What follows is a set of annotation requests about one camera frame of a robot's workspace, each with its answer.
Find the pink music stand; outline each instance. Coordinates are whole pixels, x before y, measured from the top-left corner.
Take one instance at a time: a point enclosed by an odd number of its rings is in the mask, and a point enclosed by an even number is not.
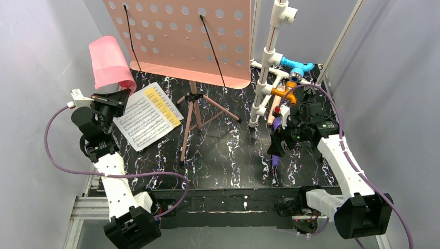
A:
[[[224,86],[199,15],[204,16],[212,46],[223,73],[225,86],[242,89],[249,85],[250,0],[103,0],[115,26],[124,40],[135,70],[187,79],[191,91],[179,99],[189,102],[181,164],[184,164],[188,133],[202,128],[225,112],[241,119],[197,91],[196,81]],[[129,24],[127,23],[127,6]],[[130,25],[133,47],[131,51]],[[203,123],[198,98],[207,100],[221,111]],[[197,124],[190,127],[193,111]]]

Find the marble pattern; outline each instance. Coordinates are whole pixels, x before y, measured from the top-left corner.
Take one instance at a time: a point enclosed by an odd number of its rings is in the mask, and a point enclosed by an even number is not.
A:
[[[316,79],[319,70],[315,68],[305,75],[305,78]],[[140,90],[149,83],[157,82],[172,99],[177,101],[189,91],[186,80],[165,77],[145,72],[133,71]],[[179,166],[179,158],[183,143],[185,120],[167,136],[151,144],[146,149],[136,152],[116,129],[121,154],[124,158],[128,173],[144,173],[155,171],[172,171],[185,175],[189,179],[190,188],[267,188],[267,187],[296,187],[307,185],[337,185],[328,164],[319,162],[320,153],[309,143],[302,145],[301,151],[287,151],[280,165],[274,171],[271,168],[270,156],[266,154],[270,144],[269,129],[266,118],[260,117],[255,130],[248,129],[250,109],[254,100],[254,89],[259,78],[259,70],[252,69],[252,82],[240,90],[198,84],[204,94],[220,105],[230,109],[243,122],[238,124],[226,114],[222,114],[202,129],[194,129],[188,136],[188,148],[184,167]],[[269,75],[268,81],[274,80]],[[304,97],[303,91],[296,91],[298,101]],[[312,99],[324,103],[325,112],[332,114],[329,101],[322,94],[316,94]],[[202,119],[208,120],[218,109],[206,101],[200,101]],[[186,118],[188,104],[180,108]],[[184,188],[182,180],[169,177],[135,178],[130,180],[131,187],[137,189],[148,185],[153,189]]]

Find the tripod base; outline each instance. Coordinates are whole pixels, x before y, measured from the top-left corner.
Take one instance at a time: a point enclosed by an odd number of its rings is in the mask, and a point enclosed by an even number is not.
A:
[[[180,107],[180,104],[183,101],[187,101],[189,103],[188,116],[186,117],[186,124],[185,124],[185,133],[184,133],[184,136],[183,136],[182,154],[180,156],[180,163],[179,163],[180,166],[184,166],[185,165],[185,155],[186,155],[186,149],[187,149],[188,134],[189,134],[189,132],[192,129],[194,129],[196,127],[198,127],[198,128],[204,127],[209,122],[211,122],[212,120],[214,120],[218,116],[220,116],[222,113],[226,113],[229,117],[235,119],[238,123],[241,123],[241,121],[242,121],[241,118],[237,117],[236,115],[234,115],[233,113],[228,111],[226,108],[224,108],[223,106],[219,105],[217,102],[211,100],[205,94],[203,94],[201,92],[198,92],[195,81],[190,80],[189,81],[189,85],[191,86],[191,92],[187,93],[185,96],[181,97],[176,102],[176,106],[177,107]],[[211,105],[213,105],[213,106],[217,107],[218,109],[220,109],[220,112],[218,112],[216,115],[214,115],[208,121],[203,123],[202,122],[202,117],[200,115],[199,99],[203,99],[203,100],[208,101]],[[193,112],[196,115],[197,124],[191,127],[190,125],[191,125],[191,118],[193,117]]]

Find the pink cloth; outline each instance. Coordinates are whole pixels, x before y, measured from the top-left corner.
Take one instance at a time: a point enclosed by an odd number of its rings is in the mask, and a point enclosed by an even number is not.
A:
[[[101,37],[89,45],[89,50],[95,76],[95,89],[119,83],[122,89],[131,89],[130,95],[135,92],[136,83],[116,38]]]

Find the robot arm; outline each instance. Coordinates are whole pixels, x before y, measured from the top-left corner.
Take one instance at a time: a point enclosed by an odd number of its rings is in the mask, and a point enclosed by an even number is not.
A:
[[[129,94],[130,89],[126,89],[86,98],[75,89],[73,101],[67,104],[71,109],[76,108],[71,119],[83,133],[81,151],[105,176],[126,174],[111,130],[113,118],[124,114]],[[105,176],[101,180],[107,195],[109,223],[104,226],[104,232],[113,244],[119,249],[139,249],[160,237],[159,224],[151,214],[150,195],[141,192],[133,196],[126,178]]]
[[[359,177],[364,172],[358,163],[353,160],[359,172],[349,164],[340,147],[339,124],[324,115],[322,104],[306,103],[296,115],[279,112],[278,117],[287,121],[272,133],[268,154],[284,156],[284,148],[295,149],[297,143],[311,141],[332,168],[343,196],[332,196],[319,186],[303,187],[294,202],[296,210],[317,210],[326,215],[344,239],[384,234],[391,207]],[[348,146],[345,151],[353,158]]]

